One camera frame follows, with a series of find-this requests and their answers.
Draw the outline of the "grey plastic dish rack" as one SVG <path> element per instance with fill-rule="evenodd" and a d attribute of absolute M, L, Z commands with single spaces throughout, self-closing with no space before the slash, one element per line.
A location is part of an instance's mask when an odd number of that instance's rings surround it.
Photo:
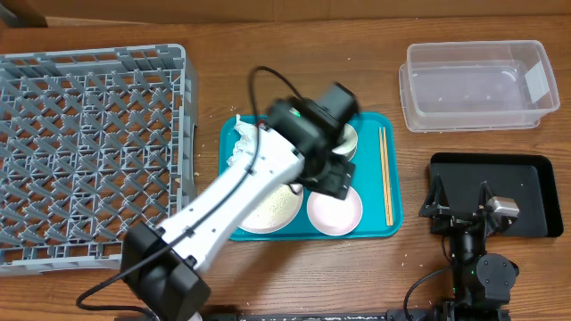
<path fill-rule="evenodd" d="M 198 76 L 178 44 L 1 58 L 1 273 L 120 266 L 197 194 Z"/>

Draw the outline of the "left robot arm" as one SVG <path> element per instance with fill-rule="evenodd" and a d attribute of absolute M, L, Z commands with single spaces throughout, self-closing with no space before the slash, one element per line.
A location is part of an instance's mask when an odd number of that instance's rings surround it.
<path fill-rule="evenodd" d="M 355 95 L 338 83 L 317 101 L 273 102 L 254 142 L 202 194 L 157 227 L 129 229 L 124 282 L 160 320 L 190 319 L 211 294 L 202 275 L 222 245 L 281 185 L 345 198 L 355 166 L 333 150 L 358 111 Z"/>

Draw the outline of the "teal plastic serving tray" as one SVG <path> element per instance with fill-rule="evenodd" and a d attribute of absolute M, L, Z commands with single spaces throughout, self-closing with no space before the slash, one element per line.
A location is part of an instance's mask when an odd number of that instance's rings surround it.
<path fill-rule="evenodd" d="M 358 134 L 357 149 L 352 158 L 352 163 L 356 165 L 352 188 L 361 198 L 363 215 L 360 223 L 345 238 L 390 237 L 401 228 L 404 218 L 392 124 L 384 115 L 372 111 L 362 112 L 353 118 L 350 124 Z M 388 174 L 393 213 L 393 223 L 390 226 L 386 224 L 385 215 L 380 130 L 385 131 L 387 141 Z M 308 218 L 307 201 L 309 194 L 309 191 L 304 192 L 301 209 L 287 226 L 268 234 L 253 234 L 238 228 L 230 236 L 230 239 L 235 242 L 327 240 L 329 236 L 320 233 Z"/>

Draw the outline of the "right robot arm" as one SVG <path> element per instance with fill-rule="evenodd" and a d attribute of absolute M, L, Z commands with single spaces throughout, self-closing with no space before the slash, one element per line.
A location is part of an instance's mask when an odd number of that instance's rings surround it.
<path fill-rule="evenodd" d="M 440 176 L 432 178 L 419 216 L 431 220 L 430 233 L 449 244 L 443 248 L 452 275 L 451 299 L 443 299 L 428 320 L 509 320 L 503 308 L 510 301 L 519 268 L 500 254 L 486 250 L 489 237 L 507 231 L 520 212 L 517 203 L 480 184 L 475 210 L 455 210 L 448 202 Z"/>

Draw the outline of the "black plastic tray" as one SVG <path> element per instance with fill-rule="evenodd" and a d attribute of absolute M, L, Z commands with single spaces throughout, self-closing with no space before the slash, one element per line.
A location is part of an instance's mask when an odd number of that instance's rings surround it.
<path fill-rule="evenodd" d="M 495 195 L 514 200 L 520 212 L 506 236 L 557 238 L 564 232 L 553 167 L 544 156 L 439 152 L 429 172 L 441 177 L 454 210 L 476 210 L 483 181 Z"/>

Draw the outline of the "clear plastic storage bin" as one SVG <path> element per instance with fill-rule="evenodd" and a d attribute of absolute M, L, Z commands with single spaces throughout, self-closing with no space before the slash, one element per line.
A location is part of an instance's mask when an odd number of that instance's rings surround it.
<path fill-rule="evenodd" d="M 405 125 L 418 133 L 535 128 L 560 107 L 537 40 L 412 44 L 399 86 Z"/>

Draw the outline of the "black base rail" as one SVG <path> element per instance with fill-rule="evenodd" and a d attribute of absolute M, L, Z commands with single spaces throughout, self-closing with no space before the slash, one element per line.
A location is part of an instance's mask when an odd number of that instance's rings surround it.
<path fill-rule="evenodd" d="M 204 321 L 409 321 L 403 309 L 382 313 L 265 314 L 237 312 L 202 313 Z"/>

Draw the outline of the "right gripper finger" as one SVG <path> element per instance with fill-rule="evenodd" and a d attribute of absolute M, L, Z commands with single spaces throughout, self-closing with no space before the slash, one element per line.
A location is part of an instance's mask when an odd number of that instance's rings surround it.
<path fill-rule="evenodd" d="M 439 174 L 433 176 L 429 193 L 421 206 L 420 217 L 443 217 L 449 214 L 449 203 Z"/>
<path fill-rule="evenodd" d="M 479 209 L 484 209 L 487 202 L 494 196 L 492 189 L 490 188 L 490 186 L 488 185 L 488 183 L 486 181 L 483 181 L 480 184 L 480 189 L 479 189 L 479 196 L 478 196 L 478 208 Z"/>

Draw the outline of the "left wooden chopstick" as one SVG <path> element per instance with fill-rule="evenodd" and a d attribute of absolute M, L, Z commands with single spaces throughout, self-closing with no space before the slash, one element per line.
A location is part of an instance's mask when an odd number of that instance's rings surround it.
<path fill-rule="evenodd" d="M 380 142 L 380 156 L 381 156 L 381 170 L 383 175 L 383 188 L 385 197 L 385 220 L 387 226 L 392 225 L 392 215 L 390 206 L 390 183 L 388 182 L 387 176 L 387 163 L 386 163 L 386 143 L 384 128 L 379 128 L 379 142 Z"/>

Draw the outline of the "crumpled white napkin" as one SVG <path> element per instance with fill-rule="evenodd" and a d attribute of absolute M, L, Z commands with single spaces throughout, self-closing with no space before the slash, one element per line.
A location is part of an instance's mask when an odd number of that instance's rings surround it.
<path fill-rule="evenodd" d="M 240 114 L 236 115 L 236 124 L 234 125 L 234 130 L 240 135 L 240 138 L 234 144 L 232 155 L 227 160 L 227 165 L 229 167 L 233 166 L 240 159 L 250 144 L 255 144 L 255 138 L 257 135 L 256 126 L 251 123 L 242 121 Z"/>

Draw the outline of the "small white plate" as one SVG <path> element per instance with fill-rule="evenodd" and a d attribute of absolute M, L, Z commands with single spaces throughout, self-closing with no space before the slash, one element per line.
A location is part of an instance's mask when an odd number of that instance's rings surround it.
<path fill-rule="evenodd" d="M 311 224 L 320 233 L 341 236 L 349 234 L 360 223 L 363 205 L 352 187 L 342 200 L 311 192 L 307 201 L 307 213 Z"/>

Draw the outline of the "right wooden chopstick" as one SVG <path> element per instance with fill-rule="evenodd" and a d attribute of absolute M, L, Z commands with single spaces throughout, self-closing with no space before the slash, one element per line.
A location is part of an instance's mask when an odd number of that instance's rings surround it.
<path fill-rule="evenodd" d="M 383 171 L 384 171 L 384 183 L 385 183 L 385 218 L 386 223 L 388 226 L 393 225 L 393 205 L 392 205 L 392 191 L 390 185 L 390 172 L 389 172 L 389 161 L 388 161 L 388 146 L 387 146 L 387 137 L 386 137 L 386 129 L 382 128 L 382 138 L 383 138 Z"/>

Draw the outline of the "large white plate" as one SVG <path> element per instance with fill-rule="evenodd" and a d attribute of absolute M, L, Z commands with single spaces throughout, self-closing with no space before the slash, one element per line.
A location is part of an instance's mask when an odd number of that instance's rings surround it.
<path fill-rule="evenodd" d="M 254 234 L 268 234 L 287 226 L 296 217 L 303 202 L 303 187 L 281 185 L 238 226 Z"/>

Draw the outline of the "wooden chopstick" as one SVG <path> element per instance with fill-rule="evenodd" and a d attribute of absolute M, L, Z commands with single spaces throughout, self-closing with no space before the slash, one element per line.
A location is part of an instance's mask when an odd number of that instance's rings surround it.
<path fill-rule="evenodd" d="M 390 185 L 390 172 L 389 172 L 389 161 L 388 161 L 388 146 L 387 146 L 387 137 L 386 137 L 386 129 L 382 128 L 382 138 L 383 138 L 383 171 L 384 171 L 384 183 L 385 183 L 385 218 L 386 223 L 388 226 L 393 225 L 393 205 L 392 205 L 392 191 Z"/>
<path fill-rule="evenodd" d="M 386 163 L 386 143 L 384 128 L 379 128 L 379 142 L 380 142 L 380 156 L 381 156 L 381 170 L 383 175 L 383 188 L 385 197 L 385 220 L 387 226 L 392 225 L 392 215 L 390 206 L 390 183 L 388 182 L 387 176 L 387 163 Z"/>

